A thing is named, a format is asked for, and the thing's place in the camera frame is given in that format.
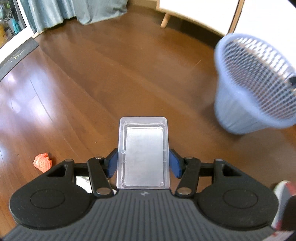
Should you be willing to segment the orange crumpled wrapper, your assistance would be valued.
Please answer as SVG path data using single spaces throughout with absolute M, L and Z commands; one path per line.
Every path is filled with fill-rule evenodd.
M 50 159 L 48 153 L 38 154 L 34 158 L 33 165 L 42 173 L 45 173 L 52 168 L 52 160 Z

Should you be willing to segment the blue mesh plastic basket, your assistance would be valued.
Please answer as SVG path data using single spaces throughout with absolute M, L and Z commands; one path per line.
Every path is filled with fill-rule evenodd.
M 214 110 L 229 133 L 295 125 L 295 69 L 267 42 L 225 35 L 214 51 L 218 84 Z

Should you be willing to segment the clear plastic box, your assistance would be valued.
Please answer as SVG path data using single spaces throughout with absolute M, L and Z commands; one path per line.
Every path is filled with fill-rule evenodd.
M 162 116 L 126 116 L 119 122 L 118 189 L 170 188 L 168 122 Z

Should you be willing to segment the white wooden cabinet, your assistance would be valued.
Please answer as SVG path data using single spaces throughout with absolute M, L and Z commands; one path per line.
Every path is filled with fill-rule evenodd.
M 221 35 L 248 34 L 269 43 L 295 37 L 295 7 L 290 1 L 158 1 L 157 10 L 199 23 Z

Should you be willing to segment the teal curtain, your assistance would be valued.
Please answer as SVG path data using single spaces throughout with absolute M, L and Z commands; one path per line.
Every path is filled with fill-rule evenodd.
M 122 16 L 127 12 L 126 0 L 31 0 L 21 1 L 30 27 L 34 32 L 43 32 L 76 18 L 83 25 Z

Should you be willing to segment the white red shoe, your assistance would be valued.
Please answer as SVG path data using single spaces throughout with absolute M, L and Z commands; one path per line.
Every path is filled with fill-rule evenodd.
M 278 199 L 278 209 L 272 222 L 275 230 L 295 230 L 295 185 L 284 180 L 273 189 Z

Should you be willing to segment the dark door mat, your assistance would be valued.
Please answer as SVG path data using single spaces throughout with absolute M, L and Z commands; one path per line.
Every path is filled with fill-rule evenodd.
M 14 51 L 0 64 L 0 81 L 27 55 L 39 46 L 33 38 L 29 38 Z

